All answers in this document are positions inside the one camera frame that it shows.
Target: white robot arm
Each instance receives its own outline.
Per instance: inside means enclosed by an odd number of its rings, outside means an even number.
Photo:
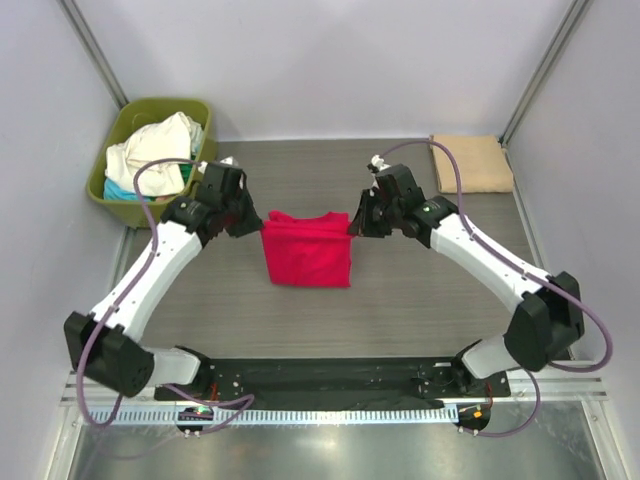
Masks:
[[[523,271],[548,279],[579,298],[576,280],[567,273],[551,277],[516,257],[458,214],[443,197],[425,199],[411,171],[375,159],[372,188],[362,192],[349,232],[382,238],[400,229],[469,271],[506,306],[512,320],[504,335],[478,341],[452,361],[453,377],[465,393],[477,389],[496,372],[523,367],[538,371],[578,340],[583,332],[581,312],[566,300],[519,275],[487,252],[477,239]],[[132,397],[147,385],[178,384],[195,396],[212,384],[210,359],[185,347],[148,349],[139,345],[151,313],[180,271],[223,229],[239,237],[262,228],[246,190],[244,172],[234,165],[209,164],[195,199],[178,197],[167,207],[158,225],[155,258],[142,278],[115,310],[94,346],[85,374]],[[113,300],[138,276],[152,251],[149,244],[120,283],[88,315],[77,312],[65,322],[72,365],[78,367],[82,350],[99,319]]]
[[[158,245],[153,261],[152,242],[118,285],[88,315],[73,312],[64,331],[74,368],[91,331],[112,309],[114,300],[131,287],[100,331],[86,366],[86,376],[133,397],[146,386],[178,384],[198,395],[210,385],[206,356],[185,347],[151,349],[139,345],[144,329],[166,291],[182,269],[223,229],[240,237],[258,231],[262,221],[246,190],[244,172],[233,162],[208,164],[195,199],[177,197],[157,226]]]
[[[369,169],[374,184],[362,192],[350,233],[382,238],[392,229],[401,230],[466,269],[512,315],[504,335],[468,346],[452,362],[454,377],[463,392],[500,371],[520,367],[539,371],[584,334],[582,312],[527,274],[546,279],[579,299],[578,282],[571,275],[562,272],[554,277],[518,258],[468,219],[463,220],[457,206],[446,198],[425,199],[411,170],[404,165],[389,166],[374,157]],[[507,266],[505,260],[518,266],[521,273]]]

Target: wooden table surface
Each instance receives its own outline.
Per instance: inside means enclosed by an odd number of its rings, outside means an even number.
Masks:
[[[239,142],[220,145],[248,174],[258,214],[355,214],[371,185],[366,165],[398,140]],[[437,194],[433,160],[422,145],[391,154],[409,166],[425,196]],[[467,213],[516,255],[531,254],[508,194],[466,195]],[[129,261],[150,238],[138,231]],[[505,330],[496,297],[449,259],[399,232],[353,242],[352,287],[275,286],[259,234],[211,241],[184,269],[145,331],[150,347],[185,345],[212,357],[358,357],[454,355]]]

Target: white cloth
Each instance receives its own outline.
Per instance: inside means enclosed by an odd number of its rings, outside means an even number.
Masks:
[[[133,192],[133,176],[146,163],[161,158],[191,158],[192,143],[197,153],[202,142],[202,127],[178,112],[162,123],[145,125],[121,144],[107,149],[105,175],[120,188]],[[140,191],[147,197],[174,195],[184,190],[177,163],[155,165],[140,176]]]

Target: red cloth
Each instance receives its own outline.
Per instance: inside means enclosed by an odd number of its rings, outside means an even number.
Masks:
[[[350,287],[349,214],[329,212],[319,218],[293,218],[270,212],[262,246],[271,281],[296,287]]]

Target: beige towel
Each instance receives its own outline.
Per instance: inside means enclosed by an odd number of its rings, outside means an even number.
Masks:
[[[433,140],[451,150],[460,168],[463,193],[513,191],[513,174],[496,137],[434,135]],[[456,177],[449,158],[432,147],[441,193],[456,193]]]

